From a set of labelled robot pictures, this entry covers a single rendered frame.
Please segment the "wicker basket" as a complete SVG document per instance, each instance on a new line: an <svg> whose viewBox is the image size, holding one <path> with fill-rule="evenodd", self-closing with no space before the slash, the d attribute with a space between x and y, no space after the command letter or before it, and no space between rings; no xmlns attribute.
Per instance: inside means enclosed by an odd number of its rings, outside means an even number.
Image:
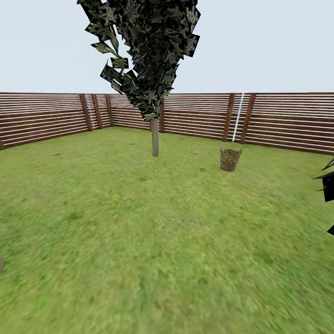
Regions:
<svg viewBox="0 0 334 334"><path fill-rule="evenodd" d="M237 156L227 156L227 154L223 154L223 150L220 150L220 152L220 168L225 171L234 171L242 153L239 153ZM229 164L230 167L226 168L227 164Z"/></svg>

